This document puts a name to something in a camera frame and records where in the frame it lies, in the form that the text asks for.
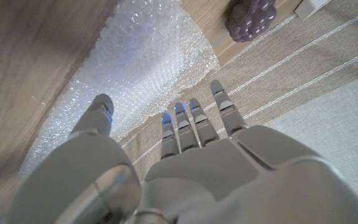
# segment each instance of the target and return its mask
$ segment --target striped fabric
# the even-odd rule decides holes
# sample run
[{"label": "striped fabric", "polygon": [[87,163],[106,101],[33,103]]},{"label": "striped fabric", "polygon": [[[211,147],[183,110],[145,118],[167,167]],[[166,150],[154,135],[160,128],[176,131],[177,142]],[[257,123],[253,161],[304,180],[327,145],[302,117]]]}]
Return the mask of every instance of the striped fabric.
[{"label": "striped fabric", "polygon": [[[209,92],[211,80],[224,85],[252,126],[267,123],[357,78],[358,1],[333,0],[306,21],[295,15],[288,17],[177,101],[186,103],[197,98],[225,138]],[[160,159],[160,138],[160,118],[155,118],[122,142],[142,180]]]}]

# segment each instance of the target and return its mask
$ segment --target white object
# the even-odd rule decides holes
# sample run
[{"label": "white object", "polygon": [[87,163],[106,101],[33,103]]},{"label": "white object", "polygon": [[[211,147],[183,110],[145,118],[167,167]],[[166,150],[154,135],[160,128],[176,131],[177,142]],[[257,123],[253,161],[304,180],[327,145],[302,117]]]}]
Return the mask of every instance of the white object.
[{"label": "white object", "polygon": [[303,0],[297,9],[295,9],[295,13],[301,20],[305,20],[330,1],[331,0]]}]

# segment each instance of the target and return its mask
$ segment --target purple decorative grapes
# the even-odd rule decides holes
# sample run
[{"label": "purple decorative grapes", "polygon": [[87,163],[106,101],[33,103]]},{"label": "purple decorative grapes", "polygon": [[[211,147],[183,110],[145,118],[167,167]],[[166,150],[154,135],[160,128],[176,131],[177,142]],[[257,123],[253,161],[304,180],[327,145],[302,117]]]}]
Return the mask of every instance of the purple decorative grapes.
[{"label": "purple decorative grapes", "polygon": [[259,34],[267,31],[277,15],[275,0],[243,0],[234,6],[229,18],[224,23],[229,35],[236,42],[252,41]]}]

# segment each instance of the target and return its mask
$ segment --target wooden surface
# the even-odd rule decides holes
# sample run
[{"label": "wooden surface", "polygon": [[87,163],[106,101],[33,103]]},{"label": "wooden surface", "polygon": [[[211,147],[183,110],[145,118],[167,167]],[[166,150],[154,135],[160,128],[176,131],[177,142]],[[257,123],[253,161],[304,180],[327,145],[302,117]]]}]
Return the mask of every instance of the wooden surface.
[{"label": "wooden surface", "polygon": [[93,48],[115,1],[0,0],[0,217],[57,96]]}]

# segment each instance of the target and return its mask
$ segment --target robotic hand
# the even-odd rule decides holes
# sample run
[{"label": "robotic hand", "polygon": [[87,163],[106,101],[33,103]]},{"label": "robotic hand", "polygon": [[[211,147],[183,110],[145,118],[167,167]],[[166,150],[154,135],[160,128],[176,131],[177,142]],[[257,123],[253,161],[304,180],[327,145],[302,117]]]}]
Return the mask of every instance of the robotic hand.
[{"label": "robotic hand", "polygon": [[229,138],[191,99],[200,147],[177,103],[178,135],[165,113],[162,160],[142,185],[108,137],[111,100],[97,96],[24,182],[9,223],[358,223],[358,197],[330,163],[280,132],[247,127],[218,81],[211,91]]}]

